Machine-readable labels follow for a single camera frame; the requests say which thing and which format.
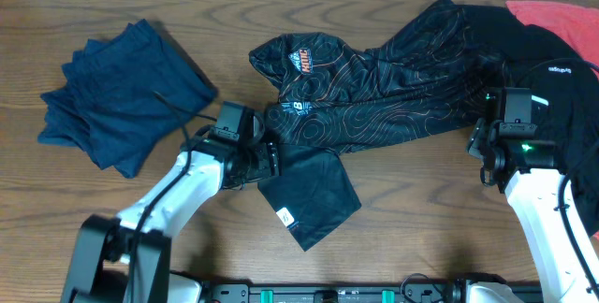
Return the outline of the black orange patterned jersey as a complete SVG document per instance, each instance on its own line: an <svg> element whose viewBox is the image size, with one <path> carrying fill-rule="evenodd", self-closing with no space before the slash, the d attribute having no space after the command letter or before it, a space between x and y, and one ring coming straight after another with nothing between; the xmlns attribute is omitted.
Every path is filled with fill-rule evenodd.
<svg viewBox="0 0 599 303"><path fill-rule="evenodd" d="M278 93L264 121L281 173L258 188L303 250L360 209L343 155L473 124L505 67L451 0L437 0L376 48L320 32L282 34L249 61Z"/></svg>

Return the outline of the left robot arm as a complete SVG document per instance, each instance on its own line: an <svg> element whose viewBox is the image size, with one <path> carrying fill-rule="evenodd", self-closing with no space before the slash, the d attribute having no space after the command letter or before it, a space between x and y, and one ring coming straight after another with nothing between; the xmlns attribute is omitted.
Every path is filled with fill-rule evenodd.
<svg viewBox="0 0 599 303"><path fill-rule="evenodd" d="M279 169L279 148L272 142L198 130L138 202L111 219L92 215L81 225L62 301L200 301L200 281L170 268L173 240L219 191L268 179Z"/></svg>

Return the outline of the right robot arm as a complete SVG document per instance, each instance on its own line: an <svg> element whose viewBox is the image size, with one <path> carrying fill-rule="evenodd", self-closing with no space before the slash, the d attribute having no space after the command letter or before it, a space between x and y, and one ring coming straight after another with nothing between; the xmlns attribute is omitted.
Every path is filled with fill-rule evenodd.
<svg viewBox="0 0 599 303"><path fill-rule="evenodd" d="M545 302L596 302L598 257L572 196L573 172L550 140L502 137L507 127L479 119L466 151L482 162L480 179L516 213Z"/></svg>

